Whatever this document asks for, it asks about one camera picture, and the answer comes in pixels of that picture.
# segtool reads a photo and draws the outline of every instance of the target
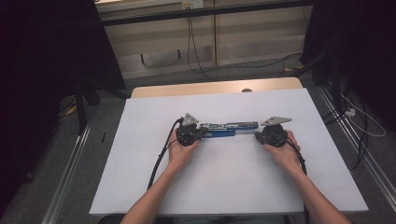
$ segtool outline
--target table surface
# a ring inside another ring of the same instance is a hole
[[[302,87],[297,77],[251,79],[138,87],[132,92],[132,98],[242,92],[244,89],[250,89],[252,91],[291,90],[301,89]]]
[[[294,90],[282,90],[288,87]],[[240,93],[242,89],[253,92]],[[185,112],[192,113],[201,122],[216,123],[263,121],[270,116],[293,118],[283,126],[294,131],[304,149],[312,181],[341,211],[367,210],[309,93],[302,89],[298,79],[145,87],[136,88],[133,96],[125,105],[92,203],[92,215],[126,213],[145,192],[170,122]],[[253,144],[255,142],[252,134],[202,141],[200,150],[169,189],[159,215],[302,212],[303,202],[290,179],[260,144]],[[166,163],[165,155],[156,177]]]

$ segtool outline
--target white table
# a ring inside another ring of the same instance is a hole
[[[90,214],[128,211],[145,192],[171,125],[186,112],[201,122],[213,123],[261,122],[271,116],[292,118],[283,126],[293,130],[302,147],[308,176],[316,186],[341,211],[368,209],[308,92],[295,89],[128,100]],[[166,163],[167,154],[157,177]],[[240,134],[204,139],[168,191],[159,215],[272,215],[302,211],[303,202],[291,180],[271,155],[253,134]]]

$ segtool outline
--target electrical outlet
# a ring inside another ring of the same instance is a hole
[[[355,109],[347,108],[346,109],[346,115],[349,116],[349,117],[354,117],[355,116]]]
[[[192,8],[191,1],[181,2],[181,9],[182,10],[186,10],[186,9],[190,9],[190,8]]]
[[[204,0],[191,1],[191,8],[203,8],[203,7],[204,7]]]

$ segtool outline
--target wire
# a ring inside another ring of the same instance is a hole
[[[286,55],[285,57],[283,57],[283,59],[282,59],[282,71],[280,72],[280,74],[277,77],[281,77],[283,75],[283,73],[285,72],[285,60],[287,60],[288,58],[291,58],[292,56],[300,55],[300,54],[302,54],[302,53],[290,54],[290,55]]]
[[[196,48],[196,46],[195,46],[194,32],[193,32],[193,29],[192,29],[192,21],[191,21],[191,18],[190,18],[190,17],[188,17],[187,20],[188,20],[188,22],[189,22],[189,49],[188,49],[188,52],[187,52],[187,61],[188,61],[188,63],[189,63],[189,67],[190,67],[191,71],[195,72],[195,71],[192,69],[191,64],[190,64],[190,40],[191,40],[191,37],[192,37],[192,44],[194,45],[195,57],[196,57],[196,59],[197,59],[198,66],[199,66],[200,70],[202,71],[202,73],[204,73],[205,77],[207,77],[208,79],[213,80],[213,81],[217,81],[216,79],[214,79],[214,78],[208,76],[208,75],[206,74],[206,72],[204,71],[204,69],[202,69],[201,63],[200,63],[199,58],[198,58],[197,48]]]
[[[182,122],[182,119],[177,119],[177,120],[175,121],[175,123],[173,124],[173,126],[172,126],[172,128],[171,128],[171,131],[169,132],[168,138],[166,139],[165,146],[163,146],[163,150],[161,151],[161,154],[158,155],[158,160],[157,160],[157,162],[155,162],[154,169],[152,170],[151,177],[150,177],[149,182],[148,182],[148,189],[151,188],[152,183],[154,182],[155,174],[157,173],[158,166],[160,165],[161,160],[163,159],[163,155],[165,154],[166,149],[168,149],[168,148],[172,145],[172,143],[175,142],[175,141],[173,141],[173,142],[171,142],[170,144],[168,144],[169,139],[171,138],[171,135],[172,135],[172,131],[175,129],[175,126],[176,126],[179,122]]]
[[[217,81],[217,80],[215,80],[213,77],[209,77],[209,76],[207,75],[207,73],[208,73],[208,72],[211,72],[211,71],[220,70],[220,69],[228,69],[228,68],[261,68],[261,67],[266,67],[266,66],[274,65],[274,64],[277,64],[277,63],[283,63],[283,62],[285,62],[286,59],[288,59],[288,58],[290,58],[290,57],[292,57],[292,56],[301,55],[301,54],[302,54],[302,53],[289,54],[289,55],[286,55],[285,57],[283,57],[282,60],[276,61],[276,62],[274,62],[274,63],[268,63],[268,64],[262,64],[262,65],[224,66],[224,67],[215,67],[215,68],[209,68],[209,69],[204,70],[204,69],[202,68],[201,63],[200,63],[199,58],[198,58],[198,53],[197,53],[197,49],[196,49],[196,45],[195,45],[194,33],[193,33],[193,27],[192,27],[191,18],[188,17],[187,20],[188,20],[188,24],[189,24],[189,47],[188,47],[188,51],[187,51],[187,62],[188,62],[188,64],[189,64],[189,68],[190,68],[190,70],[191,70],[192,72],[194,72],[194,73],[204,73],[204,75],[205,75],[208,79],[210,79],[210,80]],[[194,70],[194,69],[191,67],[191,62],[190,62],[191,39],[192,39],[192,44],[193,44],[193,46],[194,46],[195,57],[196,57],[196,59],[197,59],[197,62],[198,62],[199,68],[200,68],[199,70]]]
[[[305,31],[308,30],[308,22],[306,22],[306,16],[305,16],[305,7],[303,7],[303,15],[304,15],[304,21],[305,21]]]
[[[346,92],[344,93],[344,95],[345,95],[345,96],[348,96],[348,94],[349,94],[349,90],[346,90]],[[326,115],[323,115],[321,118],[322,118],[323,120],[325,120],[327,117],[329,117],[329,116],[330,116],[332,113],[334,113],[335,111],[337,111],[337,109],[334,109],[334,110],[332,110],[332,112],[330,112],[330,113],[328,113],[328,114],[326,114]],[[341,111],[340,111],[340,114],[339,114],[337,117],[335,117],[334,119],[331,119],[331,120],[328,120],[328,121],[324,122],[324,124],[325,124],[325,125],[328,125],[328,124],[330,124],[330,123],[335,122],[336,120],[339,120],[341,117],[343,117],[343,116],[345,115],[346,111],[347,111],[347,101],[344,101],[344,109],[343,109],[343,105],[341,104]]]
[[[355,109],[359,110],[361,113],[363,113],[363,114],[364,114],[365,116],[367,116],[369,119],[371,119],[378,127],[380,127],[380,128],[382,129],[383,133],[382,133],[382,134],[369,133],[369,132],[363,130],[359,125],[357,125],[357,124],[351,119],[351,117],[349,117],[349,120],[351,121],[351,123],[352,123],[353,125],[355,125],[355,126],[356,126],[358,129],[360,129],[362,132],[367,133],[367,134],[370,134],[370,135],[373,136],[373,137],[383,137],[383,136],[385,136],[385,134],[387,134],[387,131],[385,131],[384,127],[383,127],[381,124],[379,124],[375,119],[373,119],[370,115],[368,115],[368,114],[366,114],[365,112],[361,111],[357,106],[355,106],[354,104],[352,104],[343,94],[341,94],[341,96],[342,96],[350,105],[352,105],[353,107],[355,107]]]
[[[361,100],[362,109],[363,109],[364,112],[366,112],[366,106],[365,106],[365,104],[364,104],[364,102],[363,102],[363,100],[362,100],[361,98],[360,98],[360,100]],[[362,119],[363,122],[364,122],[364,130],[367,131],[367,126],[368,126],[367,116],[362,116],[360,111],[358,111],[358,113],[359,113],[359,116],[361,117],[361,119]],[[361,146],[362,146],[363,138],[364,138],[364,137],[365,137],[365,140],[366,140],[366,141],[365,141],[365,143],[364,143],[364,148],[361,149]],[[362,134],[361,134],[361,139],[360,139],[360,141],[359,141],[359,146],[358,146],[358,152],[359,152],[359,153],[358,153],[358,158],[356,159],[355,165],[352,167],[352,172],[353,172],[353,173],[355,173],[356,168],[358,168],[359,164],[360,164],[361,161],[363,160],[364,155],[365,155],[366,152],[367,152],[368,143],[369,143],[369,135],[368,135],[367,133],[362,133]]]
[[[297,154],[298,160],[299,160],[299,162],[301,164],[301,168],[302,168],[304,174],[307,175],[306,167],[305,167],[305,160],[303,158],[303,155],[301,155],[300,150],[297,148],[297,146],[294,145],[294,143],[291,140],[291,138],[288,137],[288,139],[289,139],[289,141],[286,140],[286,143],[289,144],[289,146],[291,146],[294,149],[295,153]],[[305,219],[305,223],[309,224],[309,211],[306,208],[305,204],[304,204],[304,219]]]

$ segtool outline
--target finger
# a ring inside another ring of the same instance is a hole
[[[177,130],[177,129],[174,129],[174,130],[172,131],[171,138],[169,139],[169,142],[172,142],[172,141],[174,141],[175,139],[177,139],[176,130]]]
[[[273,150],[276,150],[276,147],[273,147],[273,146],[268,145],[268,144],[264,144],[264,149],[269,151],[269,152],[273,152]]]
[[[195,141],[191,144],[191,146],[189,146],[189,150],[191,150],[191,151],[195,150],[195,149],[199,146],[200,142],[201,142],[200,140],[195,140]]]
[[[170,139],[170,140],[169,140],[169,143],[168,143],[168,147],[170,147],[170,146],[172,146],[172,145],[174,145],[174,144],[178,144],[177,139]]]
[[[294,145],[297,145],[297,140],[295,139],[293,132],[290,130],[285,130],[285,131],[286,131],[286,133],[288,133],[288,138],[291,139],[292,143]]]

